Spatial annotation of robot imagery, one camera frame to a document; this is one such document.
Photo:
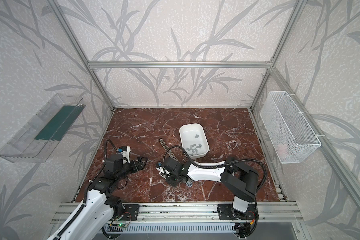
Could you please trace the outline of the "large beige black stapler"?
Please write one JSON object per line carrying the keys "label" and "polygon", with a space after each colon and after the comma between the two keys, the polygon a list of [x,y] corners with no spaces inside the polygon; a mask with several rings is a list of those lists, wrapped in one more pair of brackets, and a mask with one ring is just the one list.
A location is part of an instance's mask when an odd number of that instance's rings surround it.
{"label": "large beige black stapler", "polygon": [[[162,138],[159,139],[159,142],[166,151],[169,149],[168,145],[166,144],[166,142]],[[177,162],[179,161],[171,150],[168,151],[168,155],[171,158],[173,158],[174,160],[176,160]]]}

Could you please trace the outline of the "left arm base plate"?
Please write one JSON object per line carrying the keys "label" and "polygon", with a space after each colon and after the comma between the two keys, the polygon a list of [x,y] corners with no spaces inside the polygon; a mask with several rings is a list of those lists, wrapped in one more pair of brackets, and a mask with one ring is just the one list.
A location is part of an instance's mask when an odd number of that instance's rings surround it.
{"label": "left arm base plate", "polygon": [[124,213],[121,221],[136,221],[138,219],[140,205],[139,204],[126,204],[123,205]]}

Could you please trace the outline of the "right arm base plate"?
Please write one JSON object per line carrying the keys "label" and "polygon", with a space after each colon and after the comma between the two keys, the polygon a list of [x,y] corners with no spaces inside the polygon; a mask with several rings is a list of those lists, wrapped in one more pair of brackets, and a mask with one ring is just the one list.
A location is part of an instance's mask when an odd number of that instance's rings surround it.
{"label": "right arm base plate", "polygon": [[258,220],[259,216],[254,203],[249,204],[247,210],[242,213],[233,208],[233,204],[218,204],[217,211],[219,220]]}

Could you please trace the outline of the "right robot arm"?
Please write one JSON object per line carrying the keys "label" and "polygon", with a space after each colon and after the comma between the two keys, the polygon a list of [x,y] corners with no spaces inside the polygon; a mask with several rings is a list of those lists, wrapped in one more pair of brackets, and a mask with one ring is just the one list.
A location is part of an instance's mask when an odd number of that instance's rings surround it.
{"label": "right robot arm", "polygon": [[258,217],[256,195],[267,178],[265,165],[254,159],[228,160],[220,163],[180,163],[171,157],[156,163],[156,169],[167,184],[176,187],[184,183],[192,187],[194,182],[212,181],[223,184],[234,194],[232,204],[219,204],[220,220],[250,220]]}

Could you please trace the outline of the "small white stapler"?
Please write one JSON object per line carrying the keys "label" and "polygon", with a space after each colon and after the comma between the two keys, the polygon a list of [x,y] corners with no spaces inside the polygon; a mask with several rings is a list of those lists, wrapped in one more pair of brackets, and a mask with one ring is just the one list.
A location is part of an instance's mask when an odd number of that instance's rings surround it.
{"label": "small white stapler", "polygon": [[164,168],[162,168],[162,167],[156,167],[156,170],[159,171],[159,175],[160,175],[161,177],[163,177],[164,179],[167,178],[167,175],[165,174],[165,169],[164,169]]}

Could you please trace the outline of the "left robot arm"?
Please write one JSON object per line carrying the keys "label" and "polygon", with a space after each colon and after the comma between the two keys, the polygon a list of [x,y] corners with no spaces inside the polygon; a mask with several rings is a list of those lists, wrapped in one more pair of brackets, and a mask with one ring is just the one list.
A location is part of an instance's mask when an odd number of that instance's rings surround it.
{"label": "left robot arm", "polygon": [[126,213],[121,198],[113,195],[119,181],[143,170],[147,157],[132,161],[129,153],[108,157],[97,176],[87,187],[81,203],[65,222],[49,237],[50,240],[91,240],[109,220],[121,218]]}

